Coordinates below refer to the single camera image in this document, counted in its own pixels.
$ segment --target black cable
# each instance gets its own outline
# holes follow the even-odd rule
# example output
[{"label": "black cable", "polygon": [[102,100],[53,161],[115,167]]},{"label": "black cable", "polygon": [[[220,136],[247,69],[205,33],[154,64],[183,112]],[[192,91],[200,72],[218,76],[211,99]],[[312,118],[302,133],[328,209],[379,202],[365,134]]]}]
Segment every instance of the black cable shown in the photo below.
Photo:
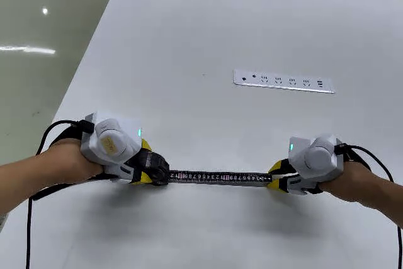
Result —
[{"label": "black cable", "polygon": [[[100,180],[111,180],[116,178],[115,175],[109,175],[106,173],[101,173],[100,175],[96,175],[91,177],[90,179],[87,180],[89,181],[100,181]],[[41,198],[47,197],[48,195],[51,195],[55,192],[58,192],[59,190],[65,189],[67,187],[73,186],[74,184],[57,184],[53,185],[51,187],[47,187],[45,189],[42,189],[40,192],[37,192],[34,194],[31,198],[34,201],[40,200]]]},{"label": "black cable", "polygon": [[[38,151],[36,155],[42,152],[43,146],[45,145],[46,138],[49,132],[56,126],[60,124],[71,124],[82,128],[83,132],[94,132],[94,124],[85,120],[72,121],[72,120],[60,120],[51,124],[43,133],[42,140],[40,141]],[[31,219],[32,219],[32,197],[28,199],[28,215],[26,218],[26,263],[25,269],[30,269],[31,262]]]},{"label": "black cable", "polygon": [[[341,154],[343,153],[343,151],[345,151],[346,149],[357,149],[359,151],[363,151],[366,154],[368,154],[370,157],[372,157],[372,159],[374,159],[380,167],[382,167],[382,169],[386,172],[389,181],[391,181],[392,183],[395,183],[395,181],[393,180],[392,174],[390,173],[390,171],[386,168],[386,166],[381,162],[381,160],[379,160],[372,152],[370,152],[368,149],[365,149],[364,147],[361,146],[357,146],[357,145],[348,145],[348,144],[340,144],[338,146],[334,147],[334,152],[336,154]],[[400,229],[399,226],[397,226],[397,242],[399,245],[399,260],[397,263],[397,268],[398,269],[402,269],[402,252],[403,252],[403,247],[402,247],[402,229]]]}]

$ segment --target wrist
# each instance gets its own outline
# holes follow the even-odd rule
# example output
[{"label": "wrist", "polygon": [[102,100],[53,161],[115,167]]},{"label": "wrist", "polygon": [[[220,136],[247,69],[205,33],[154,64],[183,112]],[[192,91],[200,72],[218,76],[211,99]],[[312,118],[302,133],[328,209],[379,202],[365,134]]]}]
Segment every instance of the wrist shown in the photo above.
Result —
[{"label": "wrist", "polygon": [[63,183],[62,171],[65,170],[66,163],[63,157],[50,148],[39,156],[42,161],[42,179],[45,186],[52,186]]},{"label": "wrist", "polygon": [[363,181],[363,184],[357,190],[356,201],[360,204],[373,209],[379,209],[382,205],[383,198],[383,181],[376,175]]}]

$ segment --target power strip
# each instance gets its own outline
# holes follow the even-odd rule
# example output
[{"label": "power strip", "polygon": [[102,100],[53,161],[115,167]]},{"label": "power strip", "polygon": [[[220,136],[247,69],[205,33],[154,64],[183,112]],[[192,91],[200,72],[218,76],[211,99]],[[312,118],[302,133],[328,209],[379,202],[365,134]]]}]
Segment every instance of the power strip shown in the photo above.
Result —
[{"label": "power strip", "polygon": [[329,78],[290,76],[270,72],[234,70],[234,83],[262,88],[282,88],[296,91],[315,91],[317,93],[334,94],[332,81]]}]

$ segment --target measuring tape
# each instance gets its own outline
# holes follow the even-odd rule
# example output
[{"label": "measuring tape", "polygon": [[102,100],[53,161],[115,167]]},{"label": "measuring tape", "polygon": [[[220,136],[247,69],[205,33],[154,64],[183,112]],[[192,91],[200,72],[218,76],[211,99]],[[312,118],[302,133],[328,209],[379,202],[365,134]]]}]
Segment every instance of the measuring tape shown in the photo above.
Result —
[{"label": "measuring tape", "polygon": [[169,171],[168,183],[192,183],[208,185],[231,185],[266,187],[272,177],[268,173],[235,173],[221,171]]}]

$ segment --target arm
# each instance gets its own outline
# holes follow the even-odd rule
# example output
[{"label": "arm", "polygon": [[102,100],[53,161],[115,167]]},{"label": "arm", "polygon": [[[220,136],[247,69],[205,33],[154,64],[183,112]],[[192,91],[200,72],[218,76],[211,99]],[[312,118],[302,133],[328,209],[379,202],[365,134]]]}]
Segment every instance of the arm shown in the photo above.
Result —
[{"label": "arm", "polygon": [[79,183],[101,172],[81,154],[79,140],[60,140],[38,156],[0,166],[0,215],[45,187]]},{"label": "arm", "polygon": [[379,178],[360,163],[345,163],[340,177],[319,187],[342,200],[377,209],[403,227],[403,186]]}]

